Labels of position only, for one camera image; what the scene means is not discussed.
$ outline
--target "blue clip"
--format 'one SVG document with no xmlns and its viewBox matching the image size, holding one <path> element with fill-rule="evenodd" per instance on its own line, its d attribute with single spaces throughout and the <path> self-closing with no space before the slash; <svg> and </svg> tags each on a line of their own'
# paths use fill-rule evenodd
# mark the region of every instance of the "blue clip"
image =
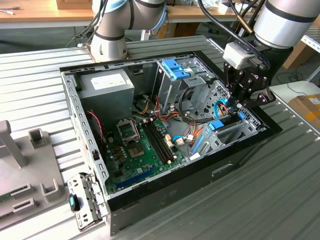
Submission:
<svg viewBox="0 0 320 240">
<path fill-rule="evenodd" d="M 197 142 L 197 144 L 195 145 L 194 149 L 192 150 L 192 154 L 195 154 L 197 149 L 199 148 L 200 144 L 202 143 L 202 141 L 204 140 L 204 136 L 201 136 L 199 141 Z"/>
<path fill-rule="evenodd" d="M 243 119 L 246 119 L 246 115 L 243 113 L 243 112 L 239 112 L 238 113 L 238 117 L 243 120 Z"/>
<path fill-rule="evenodd" d="M 185 72 L 180 64 L 174 59 L 167 59 L 162 61 L 165 69 L 172 74 L 172 77 L 177 79 L 185 79 L 190 77 L 190 73 Z"/>
<path fill-rule="evenodd" d="M 209 127 L 211 128 L 212 131 L 222 128 L 225 125 L 220 121 L 220 120 L 215 120 L 209 123 Z"/>
</svg>

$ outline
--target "motherboard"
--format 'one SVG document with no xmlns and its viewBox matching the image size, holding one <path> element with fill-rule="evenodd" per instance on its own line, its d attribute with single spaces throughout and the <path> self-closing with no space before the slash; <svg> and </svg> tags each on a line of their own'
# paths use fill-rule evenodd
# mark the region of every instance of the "motherboard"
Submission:
<svg viewBox="0 0 320 240">
<path fill-rule="evenodd" d="M 105 165 L 109 178 L 105 181 L 109 193 L 116 193 L 184 163 L 182 153 L 173 145 L 168 146 L 168 133 L 162 121 L 148 123 L 127 120 L 107 133 Z M 135 140 L 127 139 L 136 136 Z"/>
</svg>

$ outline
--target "circuit board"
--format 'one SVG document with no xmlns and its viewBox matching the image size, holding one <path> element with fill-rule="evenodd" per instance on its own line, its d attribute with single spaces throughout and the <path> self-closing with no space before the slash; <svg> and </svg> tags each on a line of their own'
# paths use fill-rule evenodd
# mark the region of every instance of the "circuit board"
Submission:
<svg viewBox="0 0 320 240">
<path fill-rule="evenodd" d="M 160 120 L 153 121 L 161 140 L 165 142 L 166 129 Z M 180 166 L 186 160 L 175 147 L 170 152 L 175 156 L 170 163 L 163 163 L 148 138 L 141 123 L 137 124 L 140 141 L 124 145 L 118 129 L 109 132 L 112 141 L 107 142 L 105 164 L 109 178 L 105 181 L 108 193 L 116 193 L 124 188 Z"/>
</svg>

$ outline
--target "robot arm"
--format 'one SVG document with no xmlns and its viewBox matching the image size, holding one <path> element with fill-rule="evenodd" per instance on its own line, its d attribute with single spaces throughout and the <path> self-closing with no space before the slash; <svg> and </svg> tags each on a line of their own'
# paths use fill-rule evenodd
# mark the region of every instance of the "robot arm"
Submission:
<svg viewBox="0 0 320 240">
<path fill-rule="evenodd" d="M 101 4 L 93 0 L 94 13 L 99 14 Z M 128 53 L 125 30 L 160 28 L 166 15 L 164 0 L 108 0 L 91 42 L 92 56 L 98 62 L 124 59 Z"/>
<path fill-rule="evenodd" d="M 208 16 L 201 5 L 201 10 Z M 254 25 L 254 32 L 246 38 L 233 36 L 235 41 L 226 45 L 223 54 L 226 60 L 224 83 L 230 93 L 227 102 L 227 106 L 231 107 L 230 113 L 237 111 L 239 104 L 255 107 L 276 99 L 269 90 L 271 80 L 319 13 L 319 0 L 266 0 Z M 263 55 L 267 67 L 253 50 Z M 251 99 L 257 91 L 260 91 L 257 98 Z"/>
</svg>

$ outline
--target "ram slot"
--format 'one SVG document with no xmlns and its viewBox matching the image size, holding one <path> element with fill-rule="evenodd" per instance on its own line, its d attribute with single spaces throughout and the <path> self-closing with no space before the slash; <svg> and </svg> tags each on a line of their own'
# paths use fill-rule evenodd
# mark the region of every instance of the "ram slot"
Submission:
<svg viewBox="0 0 320 240">
<path fill-rule="evenodd" d="M 165 142 L 162 140 L 162 137 L 158 133 L 157 128 L 153 124 L 146 124 L 142 126 L 142 129 L 147 135 L 156 153 L 160 157 L 161 162 L 163 164 L 167 164 L 169 160 L 173 161 L 174 156 L 172 155 Z"/>
</svg>

